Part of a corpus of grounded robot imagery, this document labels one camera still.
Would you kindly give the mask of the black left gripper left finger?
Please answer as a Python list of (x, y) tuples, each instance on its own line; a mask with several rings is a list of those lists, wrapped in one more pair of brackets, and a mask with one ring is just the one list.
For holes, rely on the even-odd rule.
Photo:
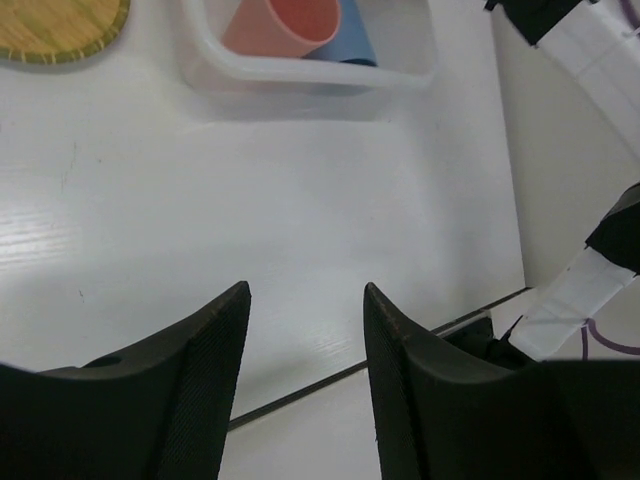
[(241, 281), (81, 367), (1, 369), (5, 479), (214, 479), (244, 351)]

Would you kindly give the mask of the blue plastic cup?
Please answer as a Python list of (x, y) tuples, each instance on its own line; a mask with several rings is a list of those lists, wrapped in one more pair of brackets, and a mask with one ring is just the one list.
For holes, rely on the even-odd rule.
[(355, 0), (340, 0), (341, 23), (335, 37), (305, 59), (377, 67), (378, 62)]

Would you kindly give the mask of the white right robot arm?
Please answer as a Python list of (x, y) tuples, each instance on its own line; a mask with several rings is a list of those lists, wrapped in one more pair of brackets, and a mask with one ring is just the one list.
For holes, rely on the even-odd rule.
[(639, 356), (639, 5), (491, 1), (525, 277), (511, 336), (545, 359)]

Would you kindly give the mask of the round bamboo mat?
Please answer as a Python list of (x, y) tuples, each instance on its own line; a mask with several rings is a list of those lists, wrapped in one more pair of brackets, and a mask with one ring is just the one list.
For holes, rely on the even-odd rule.
[(130, 0), (2, 0), (1, 58), (32, 65), (85, 60), (122, 33)]

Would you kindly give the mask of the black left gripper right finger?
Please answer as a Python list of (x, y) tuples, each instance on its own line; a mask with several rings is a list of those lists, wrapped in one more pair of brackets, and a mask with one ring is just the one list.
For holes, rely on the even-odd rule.
[(363, 326), (384, 478), (638, 477), (637, 362), (505, 369), (423, 328), (374, 284)]

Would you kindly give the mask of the pink plastic cup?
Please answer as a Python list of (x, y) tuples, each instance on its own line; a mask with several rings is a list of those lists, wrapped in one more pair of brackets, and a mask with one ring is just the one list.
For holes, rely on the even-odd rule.
[(301, 58), (337, 35), (338, 1), (242, 1), (222, 44), (248, 56)]

